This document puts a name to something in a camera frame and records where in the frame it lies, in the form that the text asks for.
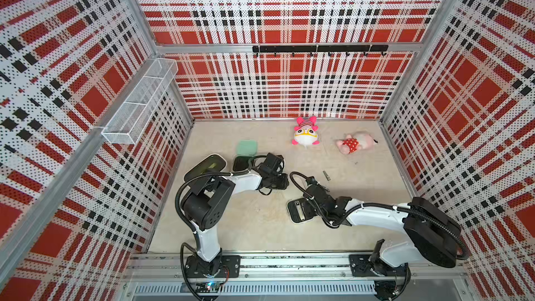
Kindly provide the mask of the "black hook rail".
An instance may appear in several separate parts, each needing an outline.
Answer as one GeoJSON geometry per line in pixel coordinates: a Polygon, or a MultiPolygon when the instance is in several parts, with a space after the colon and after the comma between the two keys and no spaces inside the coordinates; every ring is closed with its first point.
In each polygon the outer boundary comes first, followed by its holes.
{"type": "Polygon", "coordinates": [[[297,54],[297,53],[362,53],[379,52],[386,53],[388,45],[258,45],[253,46],[255,54],[297,54]]]}

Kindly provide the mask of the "green oval tray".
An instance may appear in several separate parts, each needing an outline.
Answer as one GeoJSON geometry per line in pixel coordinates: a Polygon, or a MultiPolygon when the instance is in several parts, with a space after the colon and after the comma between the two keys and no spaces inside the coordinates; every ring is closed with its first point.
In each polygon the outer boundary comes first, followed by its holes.
{"type": "Polygon", "coordinates": [[[190,181],[196,176],[207,172],[220,172],[227,167],[227,161],[219,154],[214,153],[192,167],[183,177],[184,181],[190,181]]]}

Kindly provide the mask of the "cream nail kit case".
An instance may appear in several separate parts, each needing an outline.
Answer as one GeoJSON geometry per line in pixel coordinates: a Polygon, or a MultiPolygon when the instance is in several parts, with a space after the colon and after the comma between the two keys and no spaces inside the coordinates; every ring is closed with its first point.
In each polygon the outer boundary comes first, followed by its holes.
{"type": "Polygon", "coordinates": [[[314,207],[305,198],[291,200],[286,205],[292,223],[301,224],[317,216],[314,207]]]}

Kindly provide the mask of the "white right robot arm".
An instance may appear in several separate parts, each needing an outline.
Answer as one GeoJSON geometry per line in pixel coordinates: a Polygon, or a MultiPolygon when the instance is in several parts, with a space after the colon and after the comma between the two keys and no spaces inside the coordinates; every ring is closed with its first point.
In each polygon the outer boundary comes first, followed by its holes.
{"type": "Polygon", "coordinates": [[[378,240],[368,255],[352,255],[350,265],[355,277],[387,277],[408,273],[412,262],[427,261],[441,268],[454,268],[470,257],[461,238],[461,226],[428,200],[415,196],[409,203],[364,202],[349,196],[334,198],[313,177],[300,188],[302,197],[287,203],[295,224],[319,217],[327,228],[377,227],[403,235],[398,242],[378,240]]]}

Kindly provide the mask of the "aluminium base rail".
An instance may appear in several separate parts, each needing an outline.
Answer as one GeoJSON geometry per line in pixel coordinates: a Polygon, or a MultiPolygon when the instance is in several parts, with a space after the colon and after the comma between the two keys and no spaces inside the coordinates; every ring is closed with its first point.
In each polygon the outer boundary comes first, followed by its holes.
{"type": "MultiPolygon", "coordinates": [[[[430,263],[400,266],[379,277],[370,272],[368,252],[239,252],[230,260],[233,276],[191,277],[207,300],[375,300],[399,289],[400,300],[476,300],[462,266],[430,263]]],[[[132,258],[119,300],[191,300],[178,254],[132,258]]]]}

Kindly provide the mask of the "clear wall shelf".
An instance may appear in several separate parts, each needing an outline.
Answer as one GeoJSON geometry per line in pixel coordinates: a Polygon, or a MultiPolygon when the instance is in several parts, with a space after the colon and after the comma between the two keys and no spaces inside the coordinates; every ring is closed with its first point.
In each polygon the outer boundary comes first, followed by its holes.
{"type": "Polygon", "coordinates": [[[163,58],[150,59],[142,66],[102,131],[108,143],[138,143],[177,70],[175,61],[163,58]]]}

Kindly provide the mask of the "green nail kit case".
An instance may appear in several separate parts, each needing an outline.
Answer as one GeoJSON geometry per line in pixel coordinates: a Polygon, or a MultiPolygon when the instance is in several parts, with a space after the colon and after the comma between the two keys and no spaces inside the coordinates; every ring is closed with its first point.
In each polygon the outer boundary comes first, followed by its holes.
{"type": "Polygon", "coordinates": [[[242,140],[238,143],[236,157],[234,158],[233,171],[245,171],[249,167],[249,161],[256,155],[258,143],[254,140],[242,140]]]}

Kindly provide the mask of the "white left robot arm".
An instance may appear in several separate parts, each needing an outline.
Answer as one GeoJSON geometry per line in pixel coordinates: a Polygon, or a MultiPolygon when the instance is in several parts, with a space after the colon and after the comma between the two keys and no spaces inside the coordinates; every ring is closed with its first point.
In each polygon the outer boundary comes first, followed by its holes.
{"type": "Polygon", "coordinates": [[[192,255],[183,261],[188,278],[236,278],[238,255],[225,256],[218,239],[217,225],[232,196],[243,192],[270,195],[289,185],[281,155],[247,156],[242,171],[225,172],[226,160],[219,154],[203,159],[184,176],[175,196],[175,210],[192,231],[195,247],[186,245],[192,255]]]}

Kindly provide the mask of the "pink owl plush toy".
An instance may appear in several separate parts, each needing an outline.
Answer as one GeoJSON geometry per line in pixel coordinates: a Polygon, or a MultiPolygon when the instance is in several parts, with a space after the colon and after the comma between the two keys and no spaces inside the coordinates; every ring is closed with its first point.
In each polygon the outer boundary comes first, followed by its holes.
{"type": "Polygon", "coordinates": [[[308,118],[298,117],[296,122],[297,125],[294,127],[294,135],[291,142],[292,145],[308,147],[315,146],[320,143],[316,116],[311,116],[308,118]]]}

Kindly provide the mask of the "pink strawberry plush toy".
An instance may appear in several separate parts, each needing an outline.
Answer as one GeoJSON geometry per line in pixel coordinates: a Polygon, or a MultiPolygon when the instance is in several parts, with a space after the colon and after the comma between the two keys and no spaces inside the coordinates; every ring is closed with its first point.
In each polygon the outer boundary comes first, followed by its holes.
{"type": "Polygon", "coordinates": [[[336,141],[335,144],[340,153],[349,155],[356,151],[372,149],[378,141],[366,132],[358,132],[354,135],[346,135],[344,139],[336,141]]]}

